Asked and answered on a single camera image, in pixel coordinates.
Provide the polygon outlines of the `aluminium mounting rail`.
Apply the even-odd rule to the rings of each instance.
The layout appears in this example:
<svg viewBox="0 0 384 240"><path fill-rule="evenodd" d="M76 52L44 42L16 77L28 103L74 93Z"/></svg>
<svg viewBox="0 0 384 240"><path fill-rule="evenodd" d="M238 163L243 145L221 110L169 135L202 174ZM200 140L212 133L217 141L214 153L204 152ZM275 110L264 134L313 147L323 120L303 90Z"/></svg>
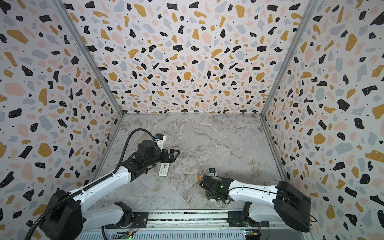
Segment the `aluminium mounting rail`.
<svg viewBox="0 0 384 240"><path fill-rule="evenodd" d="M312 232L293 230L281 220L252 227L241 223L242 211L158 210L135 211L134 225L107 225L81 233L78 240L314 240Z"/></svg>

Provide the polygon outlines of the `white remote control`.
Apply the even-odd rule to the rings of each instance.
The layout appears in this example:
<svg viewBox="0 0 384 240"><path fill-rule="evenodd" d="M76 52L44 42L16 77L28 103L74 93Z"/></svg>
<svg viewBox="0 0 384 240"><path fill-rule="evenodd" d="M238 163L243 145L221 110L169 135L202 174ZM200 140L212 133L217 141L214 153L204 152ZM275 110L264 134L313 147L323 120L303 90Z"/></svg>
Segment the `white remote control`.
<svg viewBox="0 0 384 240"><path fill-rule="evenodd" d="M159 176L166 177L168 175L170 163L161 163Z"/></svg>

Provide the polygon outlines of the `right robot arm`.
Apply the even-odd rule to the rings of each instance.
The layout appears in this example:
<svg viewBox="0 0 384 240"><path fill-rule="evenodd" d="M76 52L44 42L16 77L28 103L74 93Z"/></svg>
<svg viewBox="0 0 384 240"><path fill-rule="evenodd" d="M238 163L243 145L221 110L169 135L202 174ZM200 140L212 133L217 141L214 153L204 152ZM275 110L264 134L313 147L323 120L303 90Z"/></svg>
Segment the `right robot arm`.
<svg viewBox="0 0 384 240"><path fill-rule="evenodd" d="M248 223L260 223L267 221L268 217L275 217L296 231L310 231L311 199L288 182L259 186L205 175L199 186L215 201L225 204L244 202L242 218Z"/></svg>

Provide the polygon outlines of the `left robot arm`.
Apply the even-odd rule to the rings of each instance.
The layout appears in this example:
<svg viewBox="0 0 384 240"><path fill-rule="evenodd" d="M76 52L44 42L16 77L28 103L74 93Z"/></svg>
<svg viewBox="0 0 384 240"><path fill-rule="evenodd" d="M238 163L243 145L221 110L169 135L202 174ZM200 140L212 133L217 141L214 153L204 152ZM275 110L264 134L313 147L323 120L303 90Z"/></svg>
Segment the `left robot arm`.
<svg viewBox="0 0 384 240"><path fill-rule="evenodd" d="M107 225L134 226L133 210L123 202L95 210L90 208L115 189L146 174L156 164L173 163L180 151L163 149L164 142L165 139L142 141L116 172L70 192L60 190L55 193L38 227L51 240L74 240L84 232Z"/></svg>

